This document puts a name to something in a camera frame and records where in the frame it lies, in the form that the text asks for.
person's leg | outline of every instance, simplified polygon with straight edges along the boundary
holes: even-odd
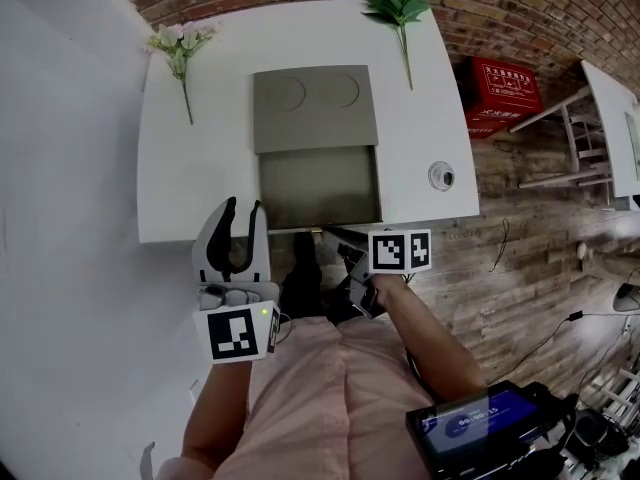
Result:
[[[322,272],[316,261],[311,233],[296,233],[293,253],[296,265],[282,283],[280,309],[292,319],[324,316],[320,303]]]

red box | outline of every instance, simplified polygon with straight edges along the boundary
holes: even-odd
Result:
[[[530,69],[470,57],[457,75],[472,139],[486,139],[544,109]]]

white marker cube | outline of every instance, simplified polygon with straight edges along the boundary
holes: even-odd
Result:
[[[273,353],[280,310],[273,301],[193,314],[205,357],[213,363],[256,361]]]
[[[371,274],[413,274],[430,268],[430,229],[369,231]]]

circular indentation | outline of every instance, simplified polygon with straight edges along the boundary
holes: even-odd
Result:
[[[442,192],[449,190],[454,180],[453,169],[447,162],[434,162],[431,164],[431,167],[429,167],[429,182],[436,190]]]
[[[318,98],[325,105],[334,108],[350,107],[360,96],[358,82],[344,73],[332,73],[322,77],[315,89]]]
[[[267,103],[281,112],[297,109],[306,96],[304,84],[292,76],[276,78],[267,87]]]

table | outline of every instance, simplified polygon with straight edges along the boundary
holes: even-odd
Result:
[[[637,99],[629,89],[589,62],[583,60],[582,68],[589,82],[588,86],[582,87],[572,96],[509,129],[509,131],[513,133],[560,110],[563,114],[569,139],[573,172],[521,183],[520,187],[528,188],[549,185],[552,183],[593,177],[598,174],[610,174],[610,178],[581,181],[578,185],[586,186],[611,181],[613,183],[613,193],[615,197],[629,197],[640,194],[640,180],[636,172],[636,160],[626,118],[626,114],[632,116],[635,114],[634,105],[637,103]],[[571,126],[568,124],[567,106],[589,95],[593,96],[596,103],[609,160],[608,162],[603,162],[602,165],[597,165],[593,169],[579,170],[575,140]]]
[[[189,63],[194,125],[180,83],[152,56],[138,146],[141,242],[193,240],[225,199],[238,199],[233,236],[248,232],[260,198],[252,137],[252,75],[319,65],[368,65],[378,128],[385,224],[476,215],[471,145],[453,71],[431,11],[408,29],[414,91],[396,35],[362,16],[362,1],[279,4],[229,13]],[[433,188],[429,166],[447,162],[454,183]]]

